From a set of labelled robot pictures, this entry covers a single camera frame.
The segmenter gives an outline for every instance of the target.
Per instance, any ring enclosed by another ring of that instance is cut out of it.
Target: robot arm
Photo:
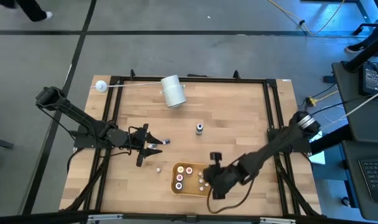
[[[319,123],[307,112],[298,111],[290,120],[289,126],[281,129],[270,143],[256,152],[243,154],[227,167],[221,167],[219,164],[221,154],[212,152],[211,159],[214,159],[216,164],[204,169],[203,174],[213,189],[213,199],[224,199],[237,182],[244,185],[255,179],[264,162],[274,154],[307,152],[307,148],[302,146],[306,146],[308,140],[317,134],[319,127]]]

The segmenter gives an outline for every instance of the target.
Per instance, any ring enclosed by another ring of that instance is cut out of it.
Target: wooden table
[[[95,76],[96,81],[110,81],[110,76]],[[144,160],[136,167],[137,152],[110,158],[102,201],[102,212],[163,213],[209,215],[206,198],[175,195],[170,190],[172,167],[176,162],[210,164],[210,152],[223,153],[222,164],[228,165],[240,155],[256,151],[267,143],[267,115],[262,85],[253,83],[182,83],[186,85],[187,102],[179,108],[168,108],[161,85],[124,87],[118,116],[118,126],[142,126],[149,123],[149,131],[159,139],[170,139],[171,144],[159,146],[163,153]],[[277,80],[284,123],[297,110],[290,80]],[[111,105],[114,105],[113,91]],[[107,93],[90,90],[85,112],[101,119]],[[273,94],[270,98],[273,107]],[[195,134],[198,123],[204,124],[203,135]],[[69,206],[87,184],[94,149],[84,149],[71,162],[60,208]],[[305,199],[317,212],[320,205],[309,162],[298,153],[291,154],[295,183]],[[217,210],[238,203],[248,185],[237,184],[225,200],[211,201]],[[95,205],[98,186],[95,186],[91,207]],[[292,201],[286,186],[289,211]],[[273,158],[268,159],[257,176],[248,199],[238,208],[225,210],[223,215],[281,216],[279,190]]]

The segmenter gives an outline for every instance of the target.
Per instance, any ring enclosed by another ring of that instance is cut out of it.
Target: concrete floor
[[[21,10],[0,9],[0,30],[82,30],[91,3],[38,2],[55,17],[32,23]],[[299,0],[277,2],[301,15],[312,30],[321,27],[338,7],[335,3]],[[362,3],[370,20],[377,19],[372,1]],[[356,4],[346,3],[325,31],[352,31],[362,22]],[[89,30],[300,29],[266,0],[104,0],[96,3]],[[0,216],[20,213],[50,124],[35,107],[34,98],[43,86],[63,86],[78,39],[79,35],[0,35],[0,138],[15,143],[14,150],[0,148]],[[239,70],[243,78],[291,79],[297,102],[302,102],[304,97],[329,87],[321,82],[322,76],[331,73],[331,63],[353,58],[343,49],[356,42],[359,39],[352,37],[292,35],[87,35],[68,99],[84,108],[93,75],[127,75],[134,69],[137,75],[231,77]],[[334,95],[310,111],[339,101]],[[335,108],[325,115],[334,120],[343,113]],[[322,114],[316,118],[321,124],[329,123]],[[61,121],[68,129],[77,127],[69,119]],[[34,213],[57,211],[72,145],[68,134],[58,129]],[[343,183],[326,181],[316,179],[323,213],[332,218],[362,220],[359,210],[346,208],[337,200],[346,194]]]

